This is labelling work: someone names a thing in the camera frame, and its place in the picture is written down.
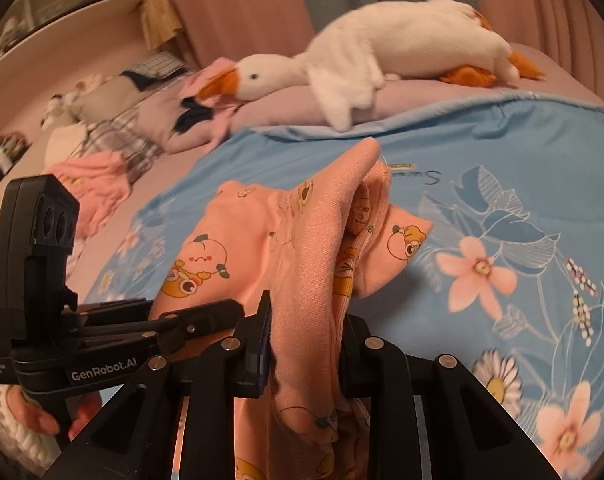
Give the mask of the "left hand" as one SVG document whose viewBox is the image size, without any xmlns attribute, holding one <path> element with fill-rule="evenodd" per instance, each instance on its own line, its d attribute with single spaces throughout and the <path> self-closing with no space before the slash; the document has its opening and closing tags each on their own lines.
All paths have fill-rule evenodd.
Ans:
<svg viewBox="0 0 604 480">
<path fill-rule="evenodd" d="M 19 386 L 10 386 L 6 393 L 6 402 L 14 419 L 29 430 L 38 434 L 56 436 L 60 426 L 52 414 L 26 400 Z M 98 411 L 101 409 L 102 400 L 99 393 L 87 393 L 78 401 L 76 416 L 69 427 L 68 438 L 74 440 L 84 429 Z"/>
</svg>

